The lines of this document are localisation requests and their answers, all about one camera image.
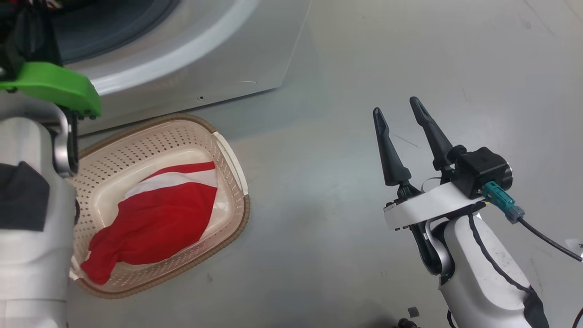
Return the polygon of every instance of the red garment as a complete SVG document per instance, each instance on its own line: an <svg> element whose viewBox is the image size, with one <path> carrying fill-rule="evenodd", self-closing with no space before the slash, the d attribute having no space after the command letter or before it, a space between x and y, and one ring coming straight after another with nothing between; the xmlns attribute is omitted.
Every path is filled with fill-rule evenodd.
<svg viewBox="0 0 583 328"><path fill-rule="evenodd" d="M115 221L91 239L91 254L81 268L103 285L117 262L156 263L196 243L209 223L216 191L213 162L159 170L126 193Z"/></svg>

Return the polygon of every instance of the washing machine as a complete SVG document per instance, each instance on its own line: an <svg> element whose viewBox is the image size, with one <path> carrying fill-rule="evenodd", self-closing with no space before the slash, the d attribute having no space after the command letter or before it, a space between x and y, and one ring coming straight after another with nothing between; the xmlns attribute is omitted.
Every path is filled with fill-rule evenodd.
<svg viewBox="0 0 583 328"><path fill-rule="evenodd" d="M54 15L68 68L103 116L79 133L277 88L311 0L77 0Z"/></svg>

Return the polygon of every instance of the plastic basket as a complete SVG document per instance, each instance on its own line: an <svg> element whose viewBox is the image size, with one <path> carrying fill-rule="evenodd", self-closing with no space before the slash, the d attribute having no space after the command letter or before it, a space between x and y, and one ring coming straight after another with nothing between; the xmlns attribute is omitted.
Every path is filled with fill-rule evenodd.
<svg viewBox="0 0 583 328"><path fill-rule="evenodd" d="M205 120L186 114L160 117L114 135L80 154L77 189L80 217L73 233L70 277L87 292L122 298L189 270L227 246L245 228L250 202L241 166L226 140ZM214 161L218 189L212 216L199 242L155 264L118 263L104 285L80 268L95 233L117 216L117 204L137 182L173 165Z"/></svg>

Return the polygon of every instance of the basket rim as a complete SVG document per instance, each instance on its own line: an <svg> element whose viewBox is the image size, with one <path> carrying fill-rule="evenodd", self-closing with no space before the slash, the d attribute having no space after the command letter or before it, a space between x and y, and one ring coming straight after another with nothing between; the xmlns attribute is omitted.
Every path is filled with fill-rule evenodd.
<svg viewBox="0 0 583 328"><path fill-rule="evenodd" d="M113 144L114 142L116 142L120 139L128 137L132 134L135 134L135 133L140 132L142 130L145 130L147 128L154 127L156 125L160 125L160 124L171 122L171 121L178 121L178 120L192 121L192 122L195 122L197 124L200 124L202 127L207 129L211 134L216 132L215 127L211 123L207 122L206 120L204 120L198 116L189 115L189 114L170 114L170 115L154 118L154 119L149 120L145 123L142 123L134 128L130 128L126 131L121 131L117 134L114 134L114 135L108 137L108 138L105 138L105 139L83 149L82 151L80 151L79 152L79 159L82 159L82 158L108 146L108 145ZM146 282L144 284L132 287L126 291L121 291L121 292L101 291L101 290L95 288L94 286L92 286L91 284L89 284L85 278L79 278L79 279L75 280L75 283L78 286L80 286L81 289L92 294L93 296L97 296L99 298L104 298L104 299L119 299L119 298L125 298L128 296L131 296L131 295L135 295L135 294L142 292L146 289L152 288L152 287L157 286L165 281L168 281L168 280L192 269L193 267L199 265L203 261L207 260L208 258L210 258L214 254L216 254L219 250L222 250L223 248L225 248L227 245L229 245L231 242L233 242L235 239L237 239L237 237L239 237L241 235L241 233L243 232L243 230L247 226L247 222L249 221L249 217L250 217L251 201L250 201L248 194L243 196L243 204L244 204L243 218L241 219L241 223L239 224L237 229L227 239L223 240L215 247L206 251L201 257L197 258L196 260L189 262L189 263L186 263L183 266L176 268L173 271L171 271L165 275L162 275L161 277L158 277L152 281Z"/></svg>

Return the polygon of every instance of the floor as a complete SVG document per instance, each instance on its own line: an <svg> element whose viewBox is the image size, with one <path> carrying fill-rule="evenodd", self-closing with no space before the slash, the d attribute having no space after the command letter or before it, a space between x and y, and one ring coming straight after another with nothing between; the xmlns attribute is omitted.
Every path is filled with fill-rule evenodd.
<svg viewBox="0 0 583 328"><path fill-rule="evenodd" d="M453 144L512 164L510 192L532 225L559 242L583 239L582 17L577 0L314 0L281 88L192 112L245 171L244 233L129 298L71 285L70 327L391 327L412 306L421 327L448 327L412 236L384 222L396 190L383 184L371 112L383 109L415 185L437 174L410 96ZM571 326L581 264L497 210L482 214L551 327Z"/></svg>

